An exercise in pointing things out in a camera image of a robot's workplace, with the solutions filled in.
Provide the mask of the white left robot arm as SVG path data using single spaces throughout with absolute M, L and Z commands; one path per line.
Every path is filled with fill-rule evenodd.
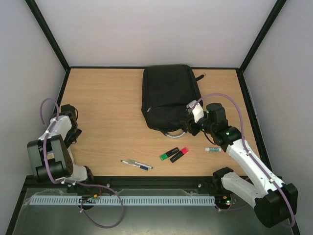
M 82 133 L 77 119 L 77 109 L 70 104 L 63 105 L 59 118 L 54 114 L 45 133 L 27 144 L 32 172 L 38 183 L 50 181 L 45 159 L 55 181 L 94 182 L 92 171 L 87 166 L 76 165 L 70 150 L 70 146 L 77 142 Z

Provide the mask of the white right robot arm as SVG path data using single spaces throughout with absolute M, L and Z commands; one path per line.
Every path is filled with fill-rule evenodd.
M 298 190 L 293 184 L 285 184 L 254 153 L 242 132 L 230 126 L 225 109 L 220 103 L 211 103 L 206 111 L 196 101 L 186 106 L 188 112 L 181 120 L 183 127 L 196 135 L 203 131 L 210 134 L 214 143 L 234 159 L 246 173 L 248 181 L 232 169 L 224 167 L 213 174 L 213 186 L 217 191 L 231 191 L 249 204 L 259 221 L 271 228 L 290 219 L 295 223 Z

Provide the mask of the black student bag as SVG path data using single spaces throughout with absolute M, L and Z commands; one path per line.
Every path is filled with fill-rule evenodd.
M 141 111 L 147 126 L 170 138 L 186 132 L 181 120 L 186 118 L 187 105 L 201 98 L 198 81 L 188 65 L 147 67 L 142 79 Z

